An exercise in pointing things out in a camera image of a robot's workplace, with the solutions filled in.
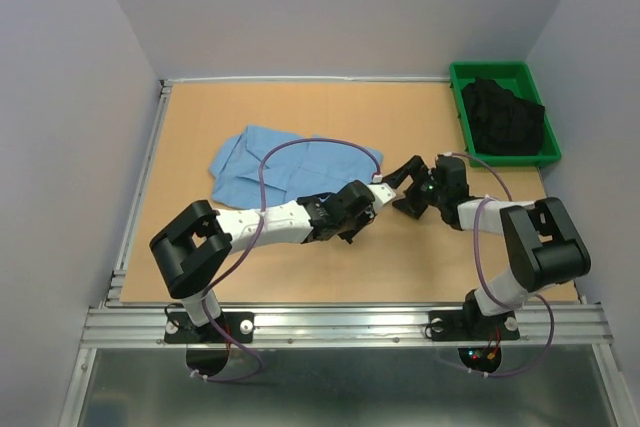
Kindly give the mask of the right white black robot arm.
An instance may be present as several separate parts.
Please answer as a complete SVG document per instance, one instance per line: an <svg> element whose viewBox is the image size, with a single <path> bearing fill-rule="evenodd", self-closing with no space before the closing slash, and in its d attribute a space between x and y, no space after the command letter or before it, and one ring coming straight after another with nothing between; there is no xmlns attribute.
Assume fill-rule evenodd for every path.
<svg viewBox="0 0 640 427"><path fill-rule="evenodd" d="M498 201L471 195L466 167L456 155L440 155L429 168L419 156L381 179L396 189L409 185L392 205L418 219L430 207L458 231L477 241L482 232L502 236L508 257L506 269L487 280L476 270L478 288L461 307L432 311L425 334L434 341L483 340L499 334L518 338L515 313L543 290L571 282L591 268L588 250L560 199Z"/></svg>

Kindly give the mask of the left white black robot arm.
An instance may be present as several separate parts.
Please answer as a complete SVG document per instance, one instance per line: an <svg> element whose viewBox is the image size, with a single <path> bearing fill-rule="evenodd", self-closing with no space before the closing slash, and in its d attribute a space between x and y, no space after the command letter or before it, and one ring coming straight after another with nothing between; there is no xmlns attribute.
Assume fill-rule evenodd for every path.
<svg viewBox="0 0 640 427"><path fill-rule="evenodd" d="M395 197L387 185L352 181L337 193L307 196L265 210L215 210L191 203L149 243L169 295L185 308L188 329L215 339L222 310L211 286L226 258L274 244L307 244L333 237L351 242Z"/></svg>

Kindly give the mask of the black crumpled shirt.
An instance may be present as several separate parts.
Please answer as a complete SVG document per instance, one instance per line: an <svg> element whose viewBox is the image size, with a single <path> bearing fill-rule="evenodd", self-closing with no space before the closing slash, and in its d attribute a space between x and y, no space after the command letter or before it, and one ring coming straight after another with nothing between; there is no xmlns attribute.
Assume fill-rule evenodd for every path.
<svg viewBox="0 0 640 427"><path fill-rule="evenodd" d="M545 107L517 97L495 80L476 78L461 91L477 153L533 156L543 145Z"/></svg>

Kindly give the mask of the green plastic bin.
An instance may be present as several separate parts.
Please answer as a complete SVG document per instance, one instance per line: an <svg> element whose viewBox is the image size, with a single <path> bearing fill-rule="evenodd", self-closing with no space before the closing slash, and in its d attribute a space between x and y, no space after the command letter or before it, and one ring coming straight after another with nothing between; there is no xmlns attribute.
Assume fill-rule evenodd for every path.
<svg viewBox="0 0 640 427"><path fill-rule="evenodd" d="M453 91L466 151L491 166L542 167L561 159L561 151L548 120L545 108L543 145L533 156L496 156L477 153L472 140L467 115L461 96L462 89L476 78L495 80L501 87L511 90L517 97L544 106L526 63L521 61L458 61L450 64L450 87Z"/></svg>

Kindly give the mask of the aluminium front rail frame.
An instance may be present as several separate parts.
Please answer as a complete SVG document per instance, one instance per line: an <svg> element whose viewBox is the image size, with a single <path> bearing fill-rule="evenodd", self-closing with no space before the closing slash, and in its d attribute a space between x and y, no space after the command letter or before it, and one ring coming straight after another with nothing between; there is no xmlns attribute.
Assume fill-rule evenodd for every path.
<svg viewBox="0 0 640 427"><path fill-rule="evenodd" d="M320 347L436 347L426 327L452 304L364 305L227 305L226 314L254 314L254 349ZM554 345L613 343L613 334L599 305L555 303ZM83 348L169 348L166 317L161 307L99 308L86 316Z"/></svg>

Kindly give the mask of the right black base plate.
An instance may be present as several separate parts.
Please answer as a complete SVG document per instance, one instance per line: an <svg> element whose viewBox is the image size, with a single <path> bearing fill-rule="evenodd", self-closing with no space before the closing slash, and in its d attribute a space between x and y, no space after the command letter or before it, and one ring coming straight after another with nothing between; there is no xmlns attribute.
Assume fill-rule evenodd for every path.
<svg viewBox="0 0 640 427"><path fill-rule="evenodd" d="M462 309L428 312L428 337L435 342L518 340L520 331L513 312L486 317Z"/></svg>

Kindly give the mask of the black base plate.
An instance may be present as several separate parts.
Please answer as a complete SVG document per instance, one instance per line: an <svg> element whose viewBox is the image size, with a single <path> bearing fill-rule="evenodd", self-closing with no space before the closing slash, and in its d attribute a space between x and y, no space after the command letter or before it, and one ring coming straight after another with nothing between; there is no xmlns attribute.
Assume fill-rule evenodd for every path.
<svg viewBox="0 0 640 427"><path fill-rule="evenodd" d="M241 343L251 343L255 327L255 315L251 312L225 312L216 320L228 335ZM186 312L169 312L163 341L170 345L222 344L225 338L207 321L196 327Z"/></svg>
<svg viewBox="0 0 640 427"><path fill-rule="evenodd" d="M435 342L518 340L520 331L513 312L486 317L462 309L428 312L428 337Z"/></svg>

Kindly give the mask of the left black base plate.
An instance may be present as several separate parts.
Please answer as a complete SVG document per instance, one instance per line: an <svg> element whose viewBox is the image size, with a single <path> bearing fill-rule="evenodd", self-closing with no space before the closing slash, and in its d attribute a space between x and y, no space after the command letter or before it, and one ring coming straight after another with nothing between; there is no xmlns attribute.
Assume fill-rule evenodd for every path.
<svg viewBox="0 0 640 427"><path fill-rule="evenodd" d="M251 312L225 312L216 320L228 335L241 343L251 343L255 327L255 315ZM225 338L207 321L196 327L186 312L169 312L163 341L170 345L222 344Z"/></svg>

